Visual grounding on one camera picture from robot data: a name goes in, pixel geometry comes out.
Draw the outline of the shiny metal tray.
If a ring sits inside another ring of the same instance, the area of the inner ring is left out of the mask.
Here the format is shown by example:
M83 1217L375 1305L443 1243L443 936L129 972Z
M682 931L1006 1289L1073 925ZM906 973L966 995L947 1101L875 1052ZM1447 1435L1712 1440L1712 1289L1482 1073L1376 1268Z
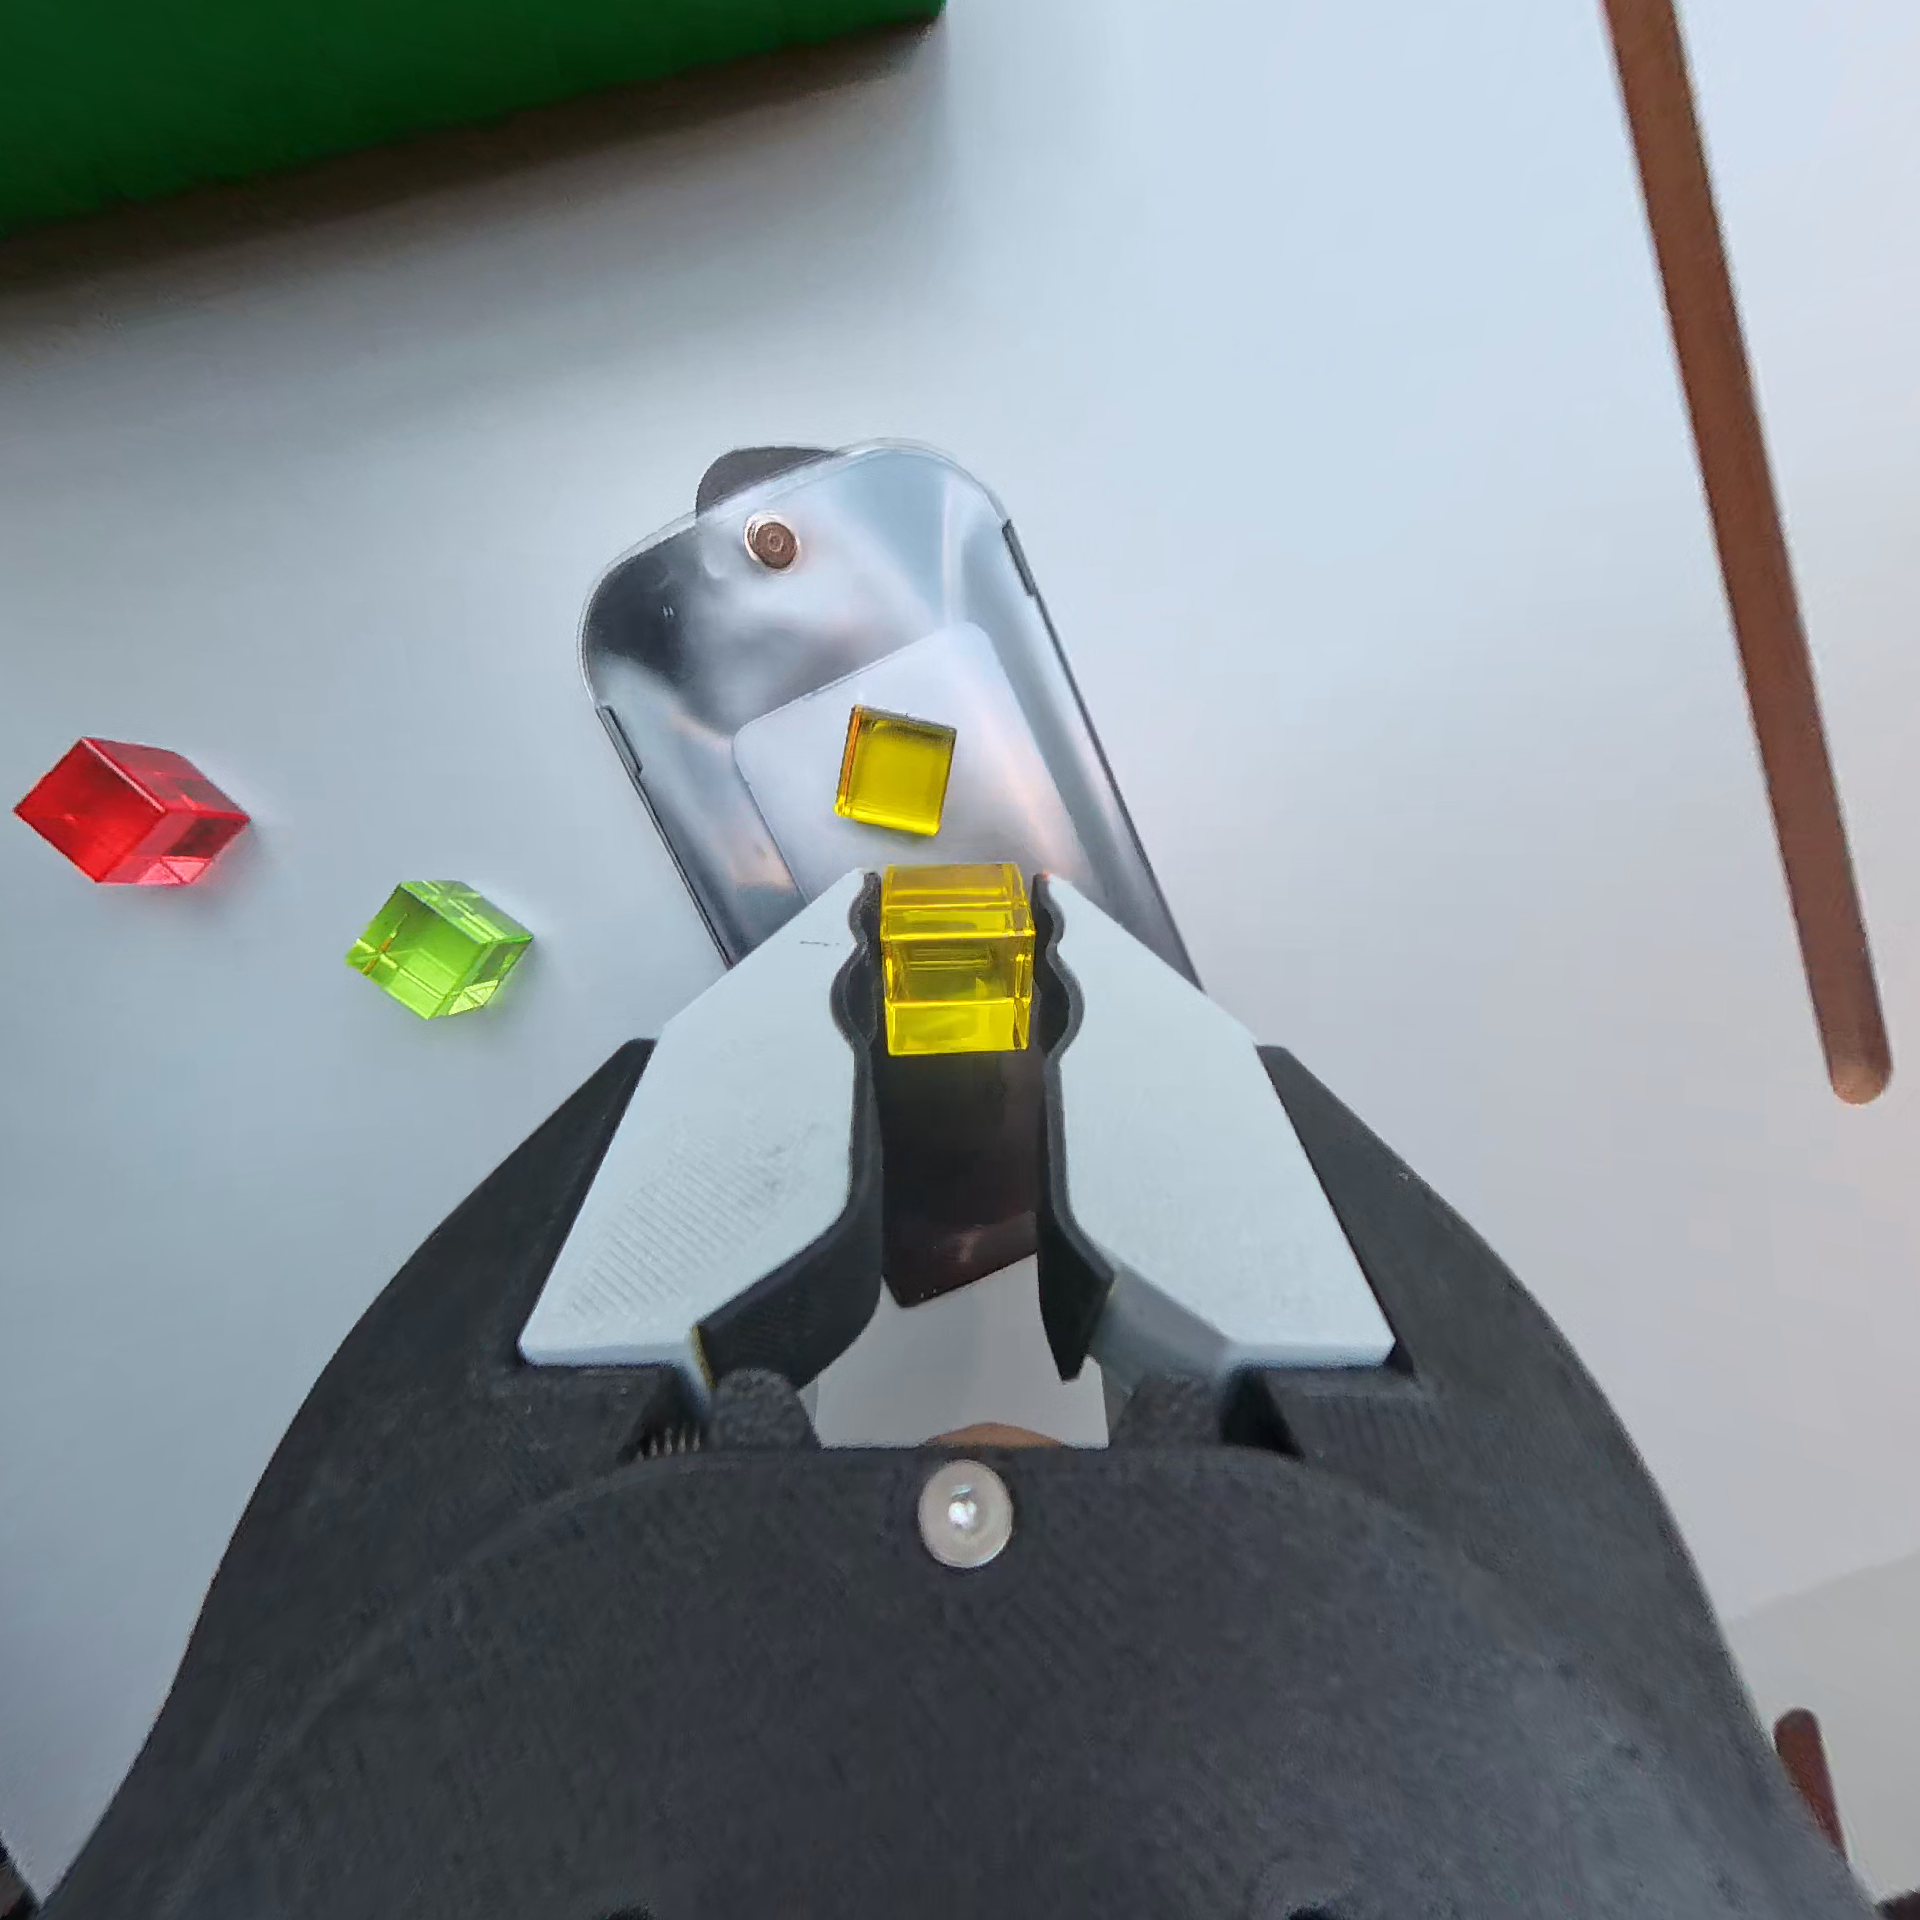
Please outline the shiny metal tray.
M1064 875L1197 980L998 497L938 450L739 449L583 613L583 680L728 967L848 872ZM943 826L834 808L854 708L954 731Z

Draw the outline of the long brown wooden rod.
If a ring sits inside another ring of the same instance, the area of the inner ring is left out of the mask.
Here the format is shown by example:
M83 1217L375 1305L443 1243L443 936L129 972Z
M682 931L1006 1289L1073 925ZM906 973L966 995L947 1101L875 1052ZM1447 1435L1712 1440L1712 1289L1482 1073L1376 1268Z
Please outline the long brown wooden rod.
M1811 1012L1835 1098L1894 1077L1809 627L1674 3L1600 4L1733 620Z

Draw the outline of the yellow transparent cube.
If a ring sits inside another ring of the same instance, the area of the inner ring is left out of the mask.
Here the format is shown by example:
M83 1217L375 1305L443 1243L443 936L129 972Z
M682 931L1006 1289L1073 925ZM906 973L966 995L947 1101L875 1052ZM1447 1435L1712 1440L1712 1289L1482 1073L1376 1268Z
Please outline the yellow transparent cube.
M881 972L893 1056L1027 1049L1037 921L1019 869L885 869Z

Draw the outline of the short brown wooden rod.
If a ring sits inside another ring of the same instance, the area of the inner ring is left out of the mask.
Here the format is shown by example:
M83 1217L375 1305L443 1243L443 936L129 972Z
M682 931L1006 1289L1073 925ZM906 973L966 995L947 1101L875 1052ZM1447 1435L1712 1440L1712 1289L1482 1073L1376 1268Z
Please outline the short brown wooden rod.
M1801 1797L1815 1827L1846 1861L1849 1857L1849 1842L1841 1820L1833 1769L1819 1720L1811 1711L1792 1707L1773 1724L1773 1741L1790 1786Z

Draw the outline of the green transparent cube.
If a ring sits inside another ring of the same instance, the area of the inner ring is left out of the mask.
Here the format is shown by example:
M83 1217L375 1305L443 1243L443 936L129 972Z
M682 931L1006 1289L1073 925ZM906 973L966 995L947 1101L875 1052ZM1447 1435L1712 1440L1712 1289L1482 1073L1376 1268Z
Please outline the green transparent cube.
M345 964L422 1019L477 1012L536 936L461 881L403 881Z

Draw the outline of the red transparent cube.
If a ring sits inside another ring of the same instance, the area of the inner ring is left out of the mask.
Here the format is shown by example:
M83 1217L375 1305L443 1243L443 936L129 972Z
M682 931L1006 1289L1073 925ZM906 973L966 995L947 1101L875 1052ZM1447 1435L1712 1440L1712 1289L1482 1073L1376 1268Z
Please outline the red transparent cube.
M78 739L14 816L94 883L200 883L250 813L179 752Z

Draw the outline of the green box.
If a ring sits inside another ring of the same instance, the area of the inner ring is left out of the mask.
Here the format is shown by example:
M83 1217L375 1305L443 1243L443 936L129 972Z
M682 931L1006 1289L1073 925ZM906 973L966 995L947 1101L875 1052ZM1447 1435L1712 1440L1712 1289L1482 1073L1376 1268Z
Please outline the green box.
M3 233L589 92L920 27L939 3L6 3Z

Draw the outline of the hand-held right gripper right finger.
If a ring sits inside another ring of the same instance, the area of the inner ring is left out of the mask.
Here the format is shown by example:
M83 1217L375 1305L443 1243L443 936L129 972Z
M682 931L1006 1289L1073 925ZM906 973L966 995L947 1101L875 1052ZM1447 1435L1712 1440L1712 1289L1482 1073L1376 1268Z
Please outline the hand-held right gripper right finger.
M1382 1309L1254 1033L1039 875L1040 1322L1109 1392L1376 1369Z

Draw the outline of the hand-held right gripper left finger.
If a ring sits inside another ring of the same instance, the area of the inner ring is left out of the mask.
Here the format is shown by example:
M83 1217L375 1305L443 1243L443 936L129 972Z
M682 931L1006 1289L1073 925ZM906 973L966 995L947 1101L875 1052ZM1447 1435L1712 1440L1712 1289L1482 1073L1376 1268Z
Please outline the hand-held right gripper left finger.
M848 872L654 1044L519 1332L543 1369L814 1384L881 1297L879 881Z

